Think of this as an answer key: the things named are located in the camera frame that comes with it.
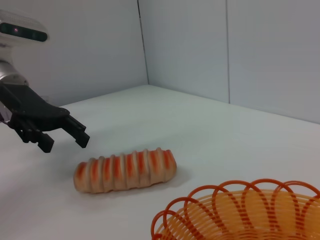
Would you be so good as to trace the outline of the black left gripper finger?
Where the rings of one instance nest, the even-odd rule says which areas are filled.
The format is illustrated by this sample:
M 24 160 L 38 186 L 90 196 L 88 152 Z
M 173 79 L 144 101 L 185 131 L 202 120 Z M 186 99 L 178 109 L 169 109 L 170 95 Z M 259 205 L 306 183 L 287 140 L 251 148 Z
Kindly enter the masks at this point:
M 24 143 L 34 143 L 44 152 L 50 153 L 54 140 L 29 118 L 13 115 L 7 125 L 15 130 Z
M 77 121 L 71 115 L 63 117 L 60 123 L 61 128 L 71 135 L 81 148 L 84 149 L 87 147 L 90 136 L 85 133 L 86 126 Z

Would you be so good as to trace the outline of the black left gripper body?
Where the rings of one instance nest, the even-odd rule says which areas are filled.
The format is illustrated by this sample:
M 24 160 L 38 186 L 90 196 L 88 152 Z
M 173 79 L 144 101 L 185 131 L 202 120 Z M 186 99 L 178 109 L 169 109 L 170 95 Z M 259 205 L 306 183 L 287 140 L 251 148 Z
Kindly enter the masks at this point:
M 13 129 L 53 131 L 71 119 L 68 110 L 47 103 L 27 85 L 2 83 L 0 102 L 11 112 L 9 126 Z

